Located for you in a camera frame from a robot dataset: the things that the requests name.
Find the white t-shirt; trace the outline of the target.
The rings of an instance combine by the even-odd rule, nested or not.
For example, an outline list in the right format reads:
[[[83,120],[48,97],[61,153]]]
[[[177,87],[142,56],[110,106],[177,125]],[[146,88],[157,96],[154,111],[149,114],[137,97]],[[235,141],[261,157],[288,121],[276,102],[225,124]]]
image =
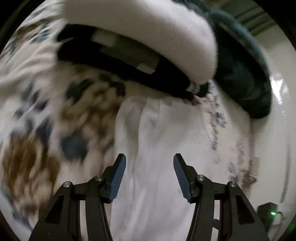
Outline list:
[[[214,152],[202,107],[171,97],[130,97],[116,117],[114,150],[125,154],[126,169],[111,207],[113,239],[185,240],[194,206],[182,195],[173,158],[180,153],[210,176]]]

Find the white headboard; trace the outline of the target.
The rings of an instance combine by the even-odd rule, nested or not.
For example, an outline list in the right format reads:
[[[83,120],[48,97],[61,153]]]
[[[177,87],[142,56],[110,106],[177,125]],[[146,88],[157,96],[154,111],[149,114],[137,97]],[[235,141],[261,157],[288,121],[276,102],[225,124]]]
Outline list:
[[[258,177],[250,201],[278,205],[268,236],[278,240],[295,216],[295,49],[279,26],[256,36],[271,71],[273,102],[268,117],[253,122]]]

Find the floral bedspread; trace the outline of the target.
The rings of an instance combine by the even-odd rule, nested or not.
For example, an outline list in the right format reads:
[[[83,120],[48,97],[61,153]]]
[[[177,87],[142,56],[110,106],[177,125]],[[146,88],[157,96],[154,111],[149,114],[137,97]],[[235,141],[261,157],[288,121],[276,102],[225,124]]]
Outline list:
[[[42,209],[66,180],[82,183],[115,157],[115,123],[130,97],[167,98],[134,82],[107,87],[101,71],[57,60],[62,1],[45,1],[1,55],[1,212],[28,240]],[[250,119],[210,82],[202,107],[214,160],[210,177],[235,180],[250,197]]]

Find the dark green blanket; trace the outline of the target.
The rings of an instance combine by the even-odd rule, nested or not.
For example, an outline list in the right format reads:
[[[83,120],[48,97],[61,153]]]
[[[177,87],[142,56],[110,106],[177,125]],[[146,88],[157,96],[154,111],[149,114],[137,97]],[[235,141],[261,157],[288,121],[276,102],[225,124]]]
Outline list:
[[[180,1],[211,25],[217,43],[214,81],[251,118],[269,115],[272,103],[267,62],[255,38],[229,13],[201,1]]]

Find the folded black garment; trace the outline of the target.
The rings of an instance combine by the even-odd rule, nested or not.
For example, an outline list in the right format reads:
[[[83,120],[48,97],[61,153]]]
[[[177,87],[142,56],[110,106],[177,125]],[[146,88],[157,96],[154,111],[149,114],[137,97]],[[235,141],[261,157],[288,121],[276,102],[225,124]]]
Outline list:
[[[123,81],[192,101],[205,97],[209,84],[197,84],[167,58],[146,45],[100,28],[67,24],[56,37],[61,61],[97,68]]]

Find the folded white fleece garment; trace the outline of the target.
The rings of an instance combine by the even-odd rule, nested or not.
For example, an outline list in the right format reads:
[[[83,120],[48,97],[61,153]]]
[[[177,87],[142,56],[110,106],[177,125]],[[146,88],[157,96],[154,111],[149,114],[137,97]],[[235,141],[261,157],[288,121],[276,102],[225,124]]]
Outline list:
[[[217,45],[208,21],[174,1],[65,1],[64,18],[132,38],[198,84],[214,76]]]

